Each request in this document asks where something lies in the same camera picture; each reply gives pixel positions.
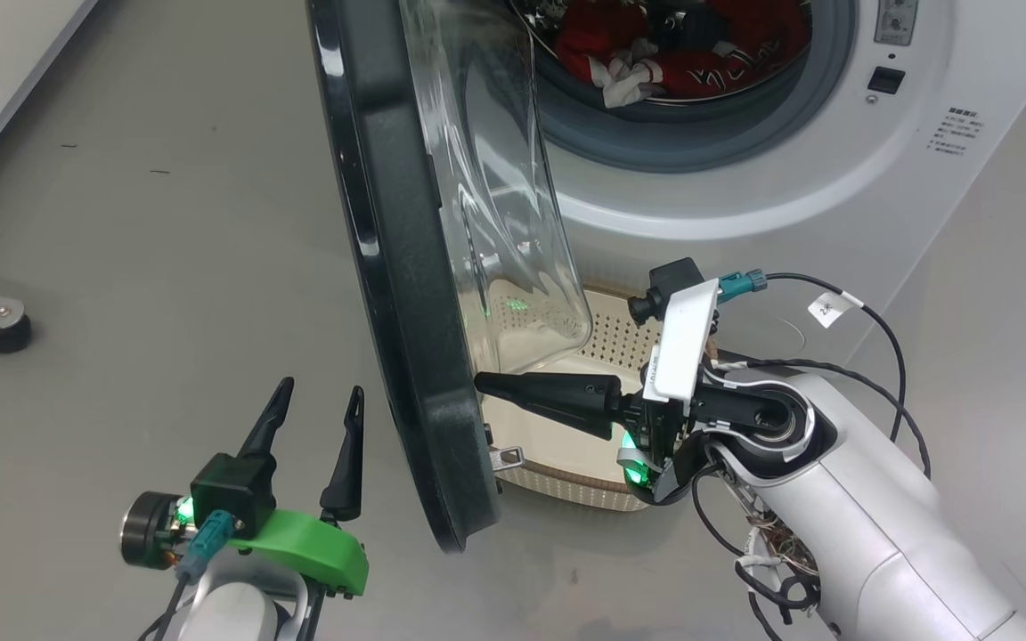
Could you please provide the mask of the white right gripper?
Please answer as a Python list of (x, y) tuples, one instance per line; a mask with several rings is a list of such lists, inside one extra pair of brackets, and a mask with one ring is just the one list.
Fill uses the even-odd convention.
[[(673, 456), (695, 431), (692, 399), (720, 292), (721, 281), (711, 279), (669, 296), (640, 389), (627, 397), (638, 417), (627, 423), (616, 463), (630, 491), (674, 492), (681, 486)], [(601, 441), (614, 438), (616, 411), (624, 405), (622, 380), (615, 375), (479, 373), (474, 386), (485, 396)]]

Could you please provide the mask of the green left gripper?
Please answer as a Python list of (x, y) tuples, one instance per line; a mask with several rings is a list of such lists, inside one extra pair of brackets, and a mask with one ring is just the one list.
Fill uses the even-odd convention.
[[(240, 459), (272, 460), (274, 436), (288, 416), (295, 378), (283, 377), (260, 411), (236, 454)], [(362, 515), (365, 462), (365, 391), (355, 385), (347, 401), (345, 440), (339, 448), (330, 482), (319, 499), (321, 520), (277, 508), (256, 534), (245, 533), (245, 521), (218, 508), (197, 515), (192, 496), (147, 491), (131, 504), (119, 532), (119, 553), (126, 564), (172, 571), (183, 587), (202, 579), (225, 548), (249, 550), (327, 592), (362, 596), (368, 580), (365, 548), (331, 523)]]

